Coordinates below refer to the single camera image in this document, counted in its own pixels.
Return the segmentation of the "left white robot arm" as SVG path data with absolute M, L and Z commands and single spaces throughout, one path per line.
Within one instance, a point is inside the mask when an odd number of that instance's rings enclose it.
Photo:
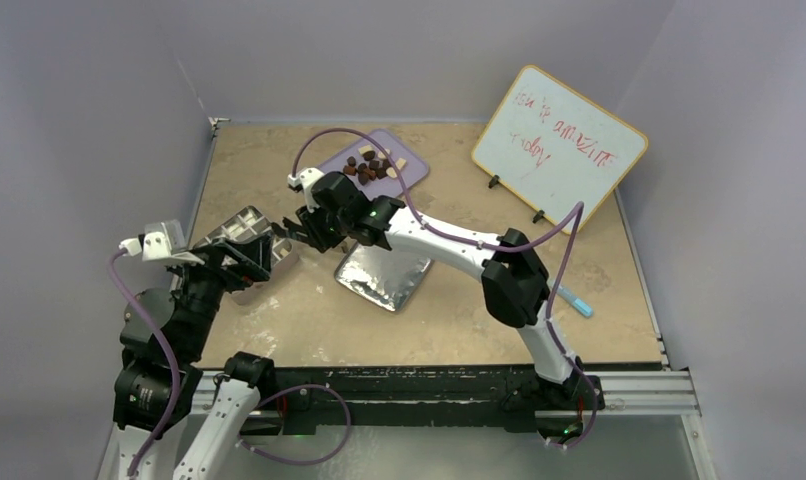
M 120 342 L 122 369 L 114 383 L 113 423 L 119 435 L 122 479 L 213 479 L 238 442 L 254 409 L 276 399 L 272 360 L 246 352 L 230 357 L 216 378 L 207 416 L 184 454 L 179 442 L 195 392 L 196 367 L 221 302 L 228 293 L 269 280 L 272 236 L 221 237 L 195 248 L 174 243 L 160 229 L 123 240 L 108 262 L 109 276 L 127 300 Z M 159 262 L 178 276 L 173 290 L 134 294 L 115 263 L 124 256 Z

